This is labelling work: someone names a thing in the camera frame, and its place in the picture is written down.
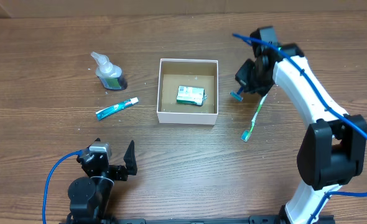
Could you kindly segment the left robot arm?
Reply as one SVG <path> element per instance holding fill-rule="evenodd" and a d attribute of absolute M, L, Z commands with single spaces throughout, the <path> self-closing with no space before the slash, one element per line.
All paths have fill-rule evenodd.
<path fill-rule="evenodd" d="M 109 144 L 99 138 L 77 157 L 86 176 L 74 180 L 68 188 L 70 213 L 67 223 L 118 223 L 106 210 L 114 183 L 137 174 L 134 141 L 125 152 L 124 165 L 111 165 L 110 157 Z"/>

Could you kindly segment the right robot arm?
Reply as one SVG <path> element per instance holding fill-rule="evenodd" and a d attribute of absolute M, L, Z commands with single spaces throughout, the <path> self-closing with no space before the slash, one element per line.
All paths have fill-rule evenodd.
<path fill-rule="evenodd" d="M 277 215 L 251 215 L 250 223 L 334 223 L 320 212 L 334 192 L 363 171 L 367 123 L 339 106 L 317 80 L 296 44 L 282 45 L 272 26 L 261 27 L 242 40 L 253 48 L 235 75 L 242 93 L 266 98 L 274 85 L 287 94 L 302 118 L 306 133 L 297 155 L 301 177 L 294 196 Z"/>

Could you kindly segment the blue disposable razor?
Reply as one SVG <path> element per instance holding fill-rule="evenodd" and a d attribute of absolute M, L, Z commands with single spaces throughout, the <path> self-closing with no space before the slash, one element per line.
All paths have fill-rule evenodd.
<path fill-rule="evenodd" d="M 241 96 L 242 92 L 243 92 L 243 87 L 240 87 L 238 91 L 231 91 L 230 95 L 234 99 L 238 100 L 239 102 L 242 102 L 243 100 L 243 97 Z"/>

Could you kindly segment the green white toothbrush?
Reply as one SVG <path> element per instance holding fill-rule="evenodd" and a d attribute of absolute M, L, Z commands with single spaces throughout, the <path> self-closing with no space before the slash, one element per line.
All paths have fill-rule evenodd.
<path fill-rule="evenodd" d="M 267 98 L 267 95 L 265 95 L 265 96 L 263 96 L 261 98 L 261 101 L 258 104 L 257 110 L 254 113 L 253 118 L 251 119 L 251 125 L 250 125 L 250 127 L 248 129 L 245 129 L 243 131 L 242 135 L 241 135 L 241 140 L 242 141 L 247 142 L 248 139 L 251 137 L 251 135 L 253 133 L 253 129 L 254 129 L 255 125 L 256 125 L 256 118 L 258 117 L 258 114 L 259 114 L 259 112 L 260 112 L 260 110 L 261 110 L 261 108 L 262 108 L 262 106 L 263 106 L 266 98 Z"/>

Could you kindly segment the green white soap packet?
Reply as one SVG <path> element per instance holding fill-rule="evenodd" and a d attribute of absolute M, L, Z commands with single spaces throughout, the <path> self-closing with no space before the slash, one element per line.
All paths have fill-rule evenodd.
<path fill-rule="evenodd" d="M 179 86 L 176 101 L 179 104 L 202 106 L 207 99 L 204 88 Z"/>

